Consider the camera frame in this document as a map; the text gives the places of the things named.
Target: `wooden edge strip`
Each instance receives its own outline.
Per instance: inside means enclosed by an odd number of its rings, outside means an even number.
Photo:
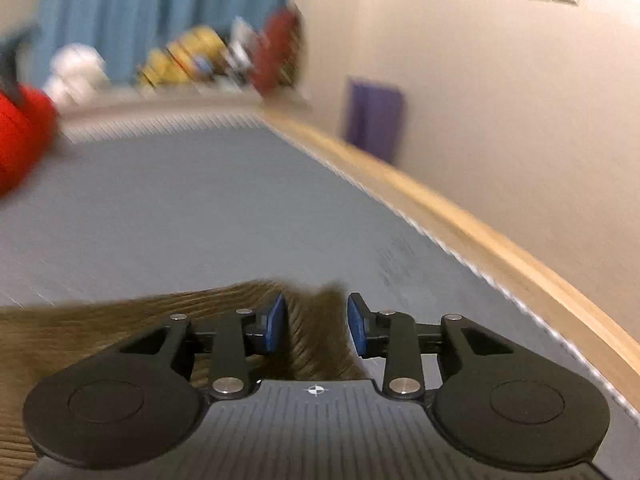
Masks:
[[[283,113],[267,108],[263,117],[279,133],[414,219],[516,294],[534,314],[575,344],[640,410],[640,344],[556,272],[467,211],[368,153]]]

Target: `white plush toy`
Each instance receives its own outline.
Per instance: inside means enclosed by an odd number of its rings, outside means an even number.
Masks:
[[[87,102],[109,83],[104,60],[90,46],[67,45],[56,53],[50,66],[52,74],[43,90],[57,107]]]

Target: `gray floor mat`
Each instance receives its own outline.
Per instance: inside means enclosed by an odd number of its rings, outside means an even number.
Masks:
[[[373,309],[420,322],[458,312],[589,376],[510,300],[264,128],[65,146],[0,204],[0,303],[116,300],[255,278],[343,282]],[[434,359],[424,363],[437,386]],[[610,406],[596,463],[614,480],[638,480],[640,430]]]

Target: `red plush toy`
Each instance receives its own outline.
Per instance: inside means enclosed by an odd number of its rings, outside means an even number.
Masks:
[[[49,97],[18,84],[16,53],[22,40],[5,44],[0,54],[0,196],[24,179],[57,130],[58,113]]]

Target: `stuffed toy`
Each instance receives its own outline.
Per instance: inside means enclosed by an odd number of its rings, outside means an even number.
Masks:
[[[269,18],[255,51],[251,74],[251,82],[261,95],[269,94],[278,85],[282,65],[293,52],[291,38],[299,24],[297,9],[285,7]]]
[[[0,196],[20,184],[57,132],[58,113],[49,97],[18,84],[17,51],[27,34],[0,46]]]
[[[43,90],[57,107],[85,103],[109,83],[104,60],[90,46],[67,45],[56,53],[50,66],[52,75]]]
[[[153,49],[138,73],[142,86],[210,80],[224,63],[225,44],[215,31],[195,27],[164,49]]]

